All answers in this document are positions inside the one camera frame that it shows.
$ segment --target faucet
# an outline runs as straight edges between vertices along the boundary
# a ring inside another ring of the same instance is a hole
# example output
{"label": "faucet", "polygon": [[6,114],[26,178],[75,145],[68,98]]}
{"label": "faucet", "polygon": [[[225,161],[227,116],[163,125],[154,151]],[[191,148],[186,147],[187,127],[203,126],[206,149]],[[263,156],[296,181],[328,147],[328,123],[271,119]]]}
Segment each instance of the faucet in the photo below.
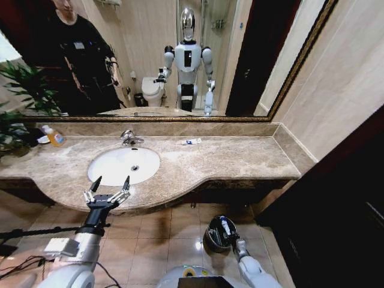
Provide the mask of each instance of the faucet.
{"label": "faucet", "polygon": [[138,143],[143,143],[144,139],[136,137],[131,130],[125,130],[121,136],[120,139],[123,140],[122,145],[123,146],[128,146],[129,144],[138,144]]}

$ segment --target mirror frame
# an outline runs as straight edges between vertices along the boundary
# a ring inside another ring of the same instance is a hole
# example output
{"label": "mirror frame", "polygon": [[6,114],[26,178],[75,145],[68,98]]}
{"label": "mirror frame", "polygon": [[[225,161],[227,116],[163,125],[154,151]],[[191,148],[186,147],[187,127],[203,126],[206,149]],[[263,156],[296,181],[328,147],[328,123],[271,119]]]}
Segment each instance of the mirror frame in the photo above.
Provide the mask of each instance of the mirror frame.
{"label": "mirror frame", "polygon": [[302,45],[276,99],[269,110],[267,116],[248,116],[248,117],[226,117],[226,116],[158,116],[158,117],[135,117],[135,116],[24,116],[22,122],[271,122],[280,104],[289,92],[292,83],[296,79],[307,56],[311,52],[317,38],[319,37],[325,23],[329,19],[338,0],[326,0],[319,12],[307,38]]}

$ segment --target name badge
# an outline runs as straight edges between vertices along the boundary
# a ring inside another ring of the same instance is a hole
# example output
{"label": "name badge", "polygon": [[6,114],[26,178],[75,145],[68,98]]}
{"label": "name badge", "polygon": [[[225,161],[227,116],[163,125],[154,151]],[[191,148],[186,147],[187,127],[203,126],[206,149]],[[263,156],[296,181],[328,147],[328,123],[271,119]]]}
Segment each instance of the name badge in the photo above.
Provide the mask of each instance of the name badge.
{"label": "name badge", "polygon": [[74,42],[74,47],[79,50],[79,49],[85,49],[84,44],[82,42]]}

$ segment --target mirror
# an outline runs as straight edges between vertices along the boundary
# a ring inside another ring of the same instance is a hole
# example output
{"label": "mirror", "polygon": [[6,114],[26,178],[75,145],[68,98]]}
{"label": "mirror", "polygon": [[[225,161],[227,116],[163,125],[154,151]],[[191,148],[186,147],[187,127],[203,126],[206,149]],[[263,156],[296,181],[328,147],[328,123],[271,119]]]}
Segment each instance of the mirror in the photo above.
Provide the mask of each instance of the mirror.
{"label": "mirror", "polygon": [[3,0],[0,111],[270,121],[333,1],[275,2]]}

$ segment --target sink drain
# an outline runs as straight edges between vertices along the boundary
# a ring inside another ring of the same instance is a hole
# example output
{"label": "sink drain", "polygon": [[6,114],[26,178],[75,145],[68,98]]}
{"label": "sink drain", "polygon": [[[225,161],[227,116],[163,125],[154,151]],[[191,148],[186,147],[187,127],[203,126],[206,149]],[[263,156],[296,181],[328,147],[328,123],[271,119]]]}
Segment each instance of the sink drain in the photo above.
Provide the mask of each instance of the sink drain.
{"label": "sink drain", "polygon": [[131,167],[131,171],[138,171],[139,165],[134,165]]}

